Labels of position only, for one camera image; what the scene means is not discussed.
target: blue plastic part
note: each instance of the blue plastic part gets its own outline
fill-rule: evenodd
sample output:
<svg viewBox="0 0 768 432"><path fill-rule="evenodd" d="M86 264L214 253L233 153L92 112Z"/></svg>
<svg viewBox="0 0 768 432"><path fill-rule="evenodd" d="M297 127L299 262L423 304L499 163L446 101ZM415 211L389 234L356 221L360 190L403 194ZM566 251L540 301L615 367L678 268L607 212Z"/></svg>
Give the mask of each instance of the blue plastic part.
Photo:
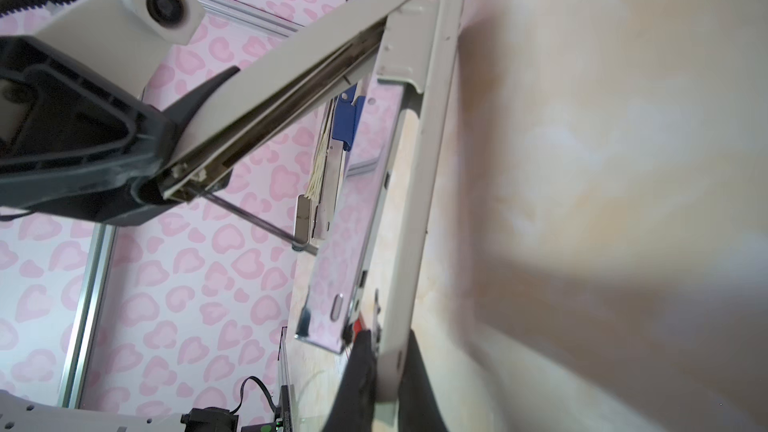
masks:
<svg viewBox="0 0 768 432"><path fill-rule="evenodd" d="M351 86L344 92L347 97L346 99L339 96L339 101L336 103L336 110L333 114L331 138L344 142L344 150L346 151L352 150L357 126L360 124L362 106L366 102L365 97L358 97L357 101L352 103L355 99L356 90L357 85Z"/></svg>

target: metal rod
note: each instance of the metal rod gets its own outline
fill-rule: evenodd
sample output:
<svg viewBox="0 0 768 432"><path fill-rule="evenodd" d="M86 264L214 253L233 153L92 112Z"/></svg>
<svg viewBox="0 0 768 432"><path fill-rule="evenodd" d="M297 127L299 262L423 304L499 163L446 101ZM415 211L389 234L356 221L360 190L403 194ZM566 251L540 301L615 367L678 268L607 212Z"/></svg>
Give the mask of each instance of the metal rod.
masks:
<svg viewBox="0 0 768 432"><path fill-rule="evenodd" d="M97 224L91 236L77 311L74 313L67 357L64 360L58 406L77 409L82 402L85 375L96 337L101 302L107 283L109 261L117 227Z"/></svg>
<svg viewBox="0 0 768 432"><path fill-rule="evenodd" d="M219 207L222 207L224 210L228 212L232 212L236 216L242 218L243 220L246 220L250 222L251 224L257 226L258 228L261 228L268 233L274 235L275 237L278 237L280 239L283 239L285 242L290 243L293 245L293 249L300 252L308 252L312 255L317 255L317 247L315 247L312 244L302 244L299 242L298 237L289 234L288 232L284 231L282 228L275 226L273 223L268 222L264 220L263 218L259 218L255 216L254 214L248 212L247 210L243 210L242 208L236 206L235 204L232 204L230 202L227 202L223 198L216 196L214 194L209 194L207 192L202 192L198 188L192 188L187 187L189 190L192 191L192 193L205 198L208 202L211 202L213 204L216 204Z"/></svg>

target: pink leopard print wallpaper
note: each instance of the pink leopard print wallpaper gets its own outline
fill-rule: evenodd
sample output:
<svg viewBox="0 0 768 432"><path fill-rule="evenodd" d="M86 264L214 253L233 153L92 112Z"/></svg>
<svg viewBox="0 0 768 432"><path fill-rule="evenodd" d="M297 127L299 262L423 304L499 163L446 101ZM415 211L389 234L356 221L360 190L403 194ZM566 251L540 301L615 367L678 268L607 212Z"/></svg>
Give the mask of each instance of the pink leopard print wallpaper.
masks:
<svg viewBox="0 0 768 432"><path fill-rule="evenodd" d="M344 0L241 1L308 24ZM47 16L38 10L4 17L0 34L33 30ZM207 16L190 44L175 46L163 61L144 100L162 110L213 74L245 68L278 45ZM290 229L318 122L317 112L309 114L243 160L222 196ZM55 402L91 230L39 214L0 225L0 388ZM121 229L84 406L140 415L231 409L249 375L275 391L295 265L289 245L202 201ZM252 390L257 394L248 399ZM241 424L269 417L249 383Z"/></svg>

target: bolt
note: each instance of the bolt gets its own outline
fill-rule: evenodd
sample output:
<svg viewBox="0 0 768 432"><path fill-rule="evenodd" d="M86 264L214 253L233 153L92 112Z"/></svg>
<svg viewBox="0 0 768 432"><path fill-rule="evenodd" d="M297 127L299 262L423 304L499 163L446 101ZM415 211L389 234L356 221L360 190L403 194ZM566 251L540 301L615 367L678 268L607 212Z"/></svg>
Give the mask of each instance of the bolt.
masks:
<svg viewBox="0 0 768 432"><path fill-rule="evenodd" d="M181 178L181 175L187 171L187 164L181 163L170 168L170 174L174 178Z"/></svg>
<svg viewBox="0 0 768 432"><path fill-rule="evenodd" d="M205 171L205 168L201 168L197 171L196 174L192 176L192 180L196 182L203 182L208 177L208 174Z"/></svg>

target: beige wall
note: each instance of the beige wall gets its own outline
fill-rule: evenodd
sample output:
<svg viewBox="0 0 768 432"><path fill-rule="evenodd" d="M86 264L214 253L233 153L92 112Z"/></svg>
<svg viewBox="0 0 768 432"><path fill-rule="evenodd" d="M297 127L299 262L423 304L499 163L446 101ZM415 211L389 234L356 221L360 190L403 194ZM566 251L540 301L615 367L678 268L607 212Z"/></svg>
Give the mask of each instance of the beige wall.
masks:
<svg viewBox="0 0 768 432"><path fill-rule="evenodd" d="M768 427L768 0L465 15L414 317L447 422Z"/></svg>

